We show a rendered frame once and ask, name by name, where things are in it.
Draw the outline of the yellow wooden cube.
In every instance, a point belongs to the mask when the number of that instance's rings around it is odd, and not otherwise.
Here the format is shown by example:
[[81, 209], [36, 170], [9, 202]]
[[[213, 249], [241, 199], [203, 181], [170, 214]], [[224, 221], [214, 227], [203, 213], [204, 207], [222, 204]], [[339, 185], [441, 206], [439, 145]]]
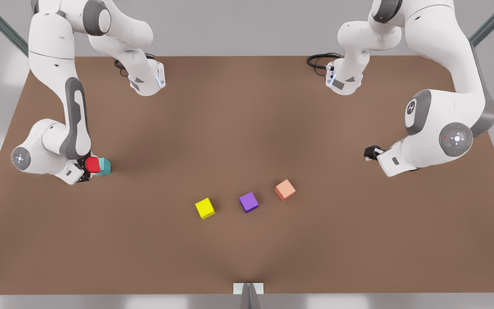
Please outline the yellow wooden cube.
[[204, 198], [203, 200], [196, 202], [195, 206], [201, 219], [207, 219], [215, 214], [215, 210], [209, 198]]

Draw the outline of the white post foot plate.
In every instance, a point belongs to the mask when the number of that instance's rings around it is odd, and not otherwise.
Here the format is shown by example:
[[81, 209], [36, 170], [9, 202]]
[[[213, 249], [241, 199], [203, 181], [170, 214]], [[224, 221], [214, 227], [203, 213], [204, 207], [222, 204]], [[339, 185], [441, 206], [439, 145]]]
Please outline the white post foot plate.
[[[242, 294], [243, 287], [246, 283], [234, 283], [233, 284], [233, 294]], [[263, 283], [251, 283], [257, 294], [264, 294]]]

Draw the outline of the purple wooden cube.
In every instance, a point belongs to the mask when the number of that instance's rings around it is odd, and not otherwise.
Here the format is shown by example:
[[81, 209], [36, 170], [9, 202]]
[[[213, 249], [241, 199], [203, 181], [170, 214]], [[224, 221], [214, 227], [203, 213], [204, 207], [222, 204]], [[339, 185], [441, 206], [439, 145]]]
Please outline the purple wooden cube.
[[259, 207], [259, 203], [257, 202], [253, 192], [249, 192], [239, 198], [239, 201], [243, 207], [245, 213], [249, 213], [254, 209]]

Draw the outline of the orange wooden cube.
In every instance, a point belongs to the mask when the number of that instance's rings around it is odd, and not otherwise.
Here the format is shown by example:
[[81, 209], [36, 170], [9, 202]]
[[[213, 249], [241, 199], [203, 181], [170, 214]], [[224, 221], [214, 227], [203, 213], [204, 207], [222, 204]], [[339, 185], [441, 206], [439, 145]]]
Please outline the orange wooden cube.
[[277, 193], [281, 201], [286, 201], [286, 199], [296, 193], [296, 189], [294, 188], [294, 186], [292, 186], [291, 182], [288, 179], [278, 184], [275, 187], [274, 191]]

